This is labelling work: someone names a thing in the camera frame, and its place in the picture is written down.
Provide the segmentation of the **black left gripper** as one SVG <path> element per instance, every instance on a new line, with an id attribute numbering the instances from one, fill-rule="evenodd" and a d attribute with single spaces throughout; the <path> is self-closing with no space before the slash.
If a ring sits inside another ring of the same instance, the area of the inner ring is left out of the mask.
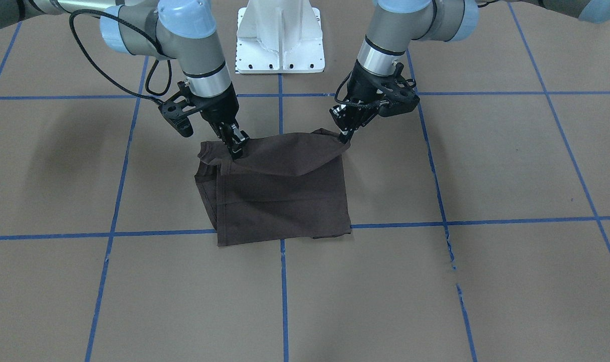
<path id="1" fill-rule="evenodd" d="M 379 78 L 381 76 L 374 75 L 363 68 L 360 63 L 355 63 L 347 81 L 347 94 L 344 101 L 367 105 L 380 99 L 378 89 L 374 86 Z M 355 106 L 333 106 L 330 114 L 340 131 L 338 140 L 347 144 L 360 127 L 367 126 L 376 117 L 378 110 Z"/>

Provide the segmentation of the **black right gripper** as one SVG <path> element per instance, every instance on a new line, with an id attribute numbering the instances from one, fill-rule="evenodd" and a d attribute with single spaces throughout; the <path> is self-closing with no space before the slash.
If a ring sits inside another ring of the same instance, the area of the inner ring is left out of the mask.
<path id="1" fill-rule="evenodd" d="M 207 121 L 218 137 L 225 135 L 225 144 L 232 160 L 243 156 L 243 149 L 249 135 L 239 129 L 236 116 L 239 110 L 238 98 L 233 85 L 214 97 L 198 96 L 202 110 L 200 114 Z"/>

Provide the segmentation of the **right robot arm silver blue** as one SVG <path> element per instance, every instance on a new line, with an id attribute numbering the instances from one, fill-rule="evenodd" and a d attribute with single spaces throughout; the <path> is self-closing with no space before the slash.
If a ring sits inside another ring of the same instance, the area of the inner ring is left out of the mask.
<path id="1" fill-rule="evenodd" d="M 236 121 L 239 105 L 218 39 L 209 1 L 18 1 L 19 21 L 38 15 L 98 18 L 105 43 L 115 51 L 176 60 L 185 80 L 166 101 L 149 90 L 146 99 L 183 137 L 193 128 L 188 117 L 200 113 L 226 145 L 231 157 L 243 155 L 249 137 Z"/>

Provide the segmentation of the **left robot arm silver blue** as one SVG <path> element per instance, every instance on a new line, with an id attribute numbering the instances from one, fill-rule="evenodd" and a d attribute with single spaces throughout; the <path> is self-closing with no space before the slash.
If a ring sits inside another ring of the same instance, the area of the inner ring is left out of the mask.
<path id="1" fill-rule="evenodd" d="M 489 1 L 376 1 L 371 24 L 351 73 L 342 81 L 343 99 L 330 114 L 347 143 L 377 116 L 410 113 L 419 104 L 415 81 L 404 78 L 401 58 L 411 41 L 461 41 L 477 27 Z"/>

